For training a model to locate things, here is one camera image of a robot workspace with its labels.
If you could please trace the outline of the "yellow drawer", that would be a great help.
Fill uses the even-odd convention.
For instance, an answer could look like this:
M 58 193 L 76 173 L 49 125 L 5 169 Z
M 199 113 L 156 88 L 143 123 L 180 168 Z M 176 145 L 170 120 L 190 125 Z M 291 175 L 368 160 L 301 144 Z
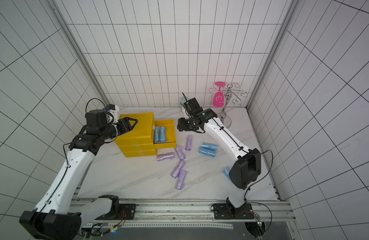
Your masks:
M 166 149 L 166 148 L 175 148 L 176 147 L 176 135 L 175 135 L 175 124 L 174 120 L 155 120 L 155 126 L 165 127 L 165 143 L 156 143 L 154 144 L 155 149 Z

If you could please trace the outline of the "blue bag roll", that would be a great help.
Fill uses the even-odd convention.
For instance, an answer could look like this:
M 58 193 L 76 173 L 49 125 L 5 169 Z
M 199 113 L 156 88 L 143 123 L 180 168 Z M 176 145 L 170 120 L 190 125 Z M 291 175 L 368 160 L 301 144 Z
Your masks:
M 159 142 L 160 143 L 166 142 L 166 128 L 164 126 L 159 128 Z
M 231 180 L 231 178 L 230 178 L 230 170 L 231 170 L 231 168 L 229 166 L 225 167 L 224 170 L 223 170 L 224 175 L 227 177 L 227 179 L 229 181 Z
M 160 130 L 159 126 L 154 127 L 154 138 L 153 138 L 153 143 L 154 144 L 159 143 L 159 130 Z
M 205 149 L 205 148 L 199 148 L 199 153 L 209 156 L 209 157 L 215 157 L 216 156 L 216 152 L 214 150 L 210 150 L 210 149 Z
M 216 152 L 218 150 L 218 145 L 212 144 L 212 143 L 203 142 L 202 143 L 202 148 L 208 149 L 208 150 L 212 150 L 212 151 Z

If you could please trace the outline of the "blue bag roll top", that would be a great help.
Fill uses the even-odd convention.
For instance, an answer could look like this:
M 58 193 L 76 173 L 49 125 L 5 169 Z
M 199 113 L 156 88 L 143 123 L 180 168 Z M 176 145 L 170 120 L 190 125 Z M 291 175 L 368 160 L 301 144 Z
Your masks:
M 203 142 L 202 143 L 202 148 L 208 149 L 208 150 L 212 150 L 212 151 L 216 152 L 218 150 L 218 145 L 212 144 L 212 143 Z

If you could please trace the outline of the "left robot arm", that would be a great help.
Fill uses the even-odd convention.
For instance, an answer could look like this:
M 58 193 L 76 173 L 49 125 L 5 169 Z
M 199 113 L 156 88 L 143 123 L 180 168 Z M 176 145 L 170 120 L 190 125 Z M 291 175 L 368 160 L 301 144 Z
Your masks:
M 85 114 L 86 125 L 68 144 L 65 162 L 32 211 L 25 211 L 19 223 L 38 240 L 72 240 L 87 223 L 99 218 L 116 219 L 120 214 L 119 198 L 98 197 L 78 212 L 69 211 L 76 188 L 89 169 L 99 149 L 110 139 L 131 132 L 138 120 L 120 118 L 116 107 L 105 107 Z

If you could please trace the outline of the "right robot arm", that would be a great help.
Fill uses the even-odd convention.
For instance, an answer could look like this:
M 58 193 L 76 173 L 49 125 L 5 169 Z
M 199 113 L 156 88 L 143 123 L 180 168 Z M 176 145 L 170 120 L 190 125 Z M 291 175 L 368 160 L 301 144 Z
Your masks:
M 213 137 L 227 153 L 233 164 L 229 177 L 235 188 L 228 195 L 223 211 L 228 217 L 241 215 L 245 209 L 245 194 L 262 172 L 261 153 L 239 141 L 211 109 L 203 109 L 195 98 L 183 104 L 185 117 L 178 119 L 180 132 L 206 133 Z

